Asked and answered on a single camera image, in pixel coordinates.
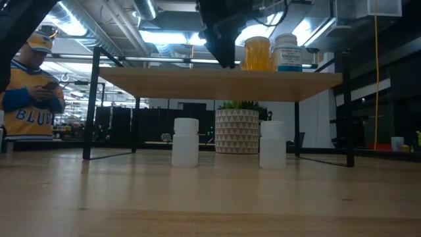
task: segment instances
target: smartphone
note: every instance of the smartphone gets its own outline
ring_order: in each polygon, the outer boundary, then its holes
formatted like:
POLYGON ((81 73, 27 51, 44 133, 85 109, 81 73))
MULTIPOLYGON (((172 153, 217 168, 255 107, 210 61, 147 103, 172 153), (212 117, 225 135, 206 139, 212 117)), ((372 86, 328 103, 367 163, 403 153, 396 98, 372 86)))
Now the smartphone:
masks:
POLYGON ((55 82, 48 82, 47 85, 43 86, 43 88, 46 90, 54 90, 57 86, 59 85, 55 82))

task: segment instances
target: yellow jersey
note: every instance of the yellow jersey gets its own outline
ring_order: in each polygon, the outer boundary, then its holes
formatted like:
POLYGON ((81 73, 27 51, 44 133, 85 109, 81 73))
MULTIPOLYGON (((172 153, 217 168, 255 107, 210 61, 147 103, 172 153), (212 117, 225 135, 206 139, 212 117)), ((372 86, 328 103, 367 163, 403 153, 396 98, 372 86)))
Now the yellow jersey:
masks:
POLYGON ((0 95, 0 109, 5 112, 5 128, 10 140, 50 140, 51 116, 64 111, 64 95, 60 86, 49 101, 37 102, 27 88, 45 86, 58 80, 42 69, 31 70, 16 60, 11 63, 11 82, 0 95))

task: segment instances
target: blue label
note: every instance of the blue label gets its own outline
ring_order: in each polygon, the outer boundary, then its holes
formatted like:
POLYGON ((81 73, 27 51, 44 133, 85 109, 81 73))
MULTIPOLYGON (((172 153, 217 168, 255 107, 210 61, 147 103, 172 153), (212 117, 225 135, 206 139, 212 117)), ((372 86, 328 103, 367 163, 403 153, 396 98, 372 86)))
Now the blue label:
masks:
POLYGON ((302 72, 301 66, 278 66, 278 72, 302 72))

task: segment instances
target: blue sleeve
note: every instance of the blue sleeve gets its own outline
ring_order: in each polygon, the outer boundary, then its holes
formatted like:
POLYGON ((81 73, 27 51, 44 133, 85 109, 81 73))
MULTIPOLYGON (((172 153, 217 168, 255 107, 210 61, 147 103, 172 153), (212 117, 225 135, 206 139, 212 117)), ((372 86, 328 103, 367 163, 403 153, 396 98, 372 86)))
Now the blue sleeve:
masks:
POLYGON ((26 88, 7 90, 3 96, 3 110, 7 113, 27 107, 31 104, 31 100, 26 88))

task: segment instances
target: black cable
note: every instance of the black cable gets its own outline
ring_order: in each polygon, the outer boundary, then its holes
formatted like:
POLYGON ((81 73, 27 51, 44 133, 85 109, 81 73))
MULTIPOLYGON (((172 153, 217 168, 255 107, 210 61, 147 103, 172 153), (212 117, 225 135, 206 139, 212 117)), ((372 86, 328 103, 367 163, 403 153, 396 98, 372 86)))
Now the black cable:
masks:
POLYGON ((266 24, 266 23, 261 22, 257 18, 254 18, 254 17, 251 17, 251 18, 253 20, 255 20, 257 23, 262 24, 263 26, 266 26, 266 27, 277 26, 277 25, 281 24, 285 20, 285 17, 287 16, 287 13, 288 13, 288 0, 284 0, 284 6, 285 6, 284 13, 282 13, 281 19, 279 19, 278 23, 276 23, 276 24, 266 24))

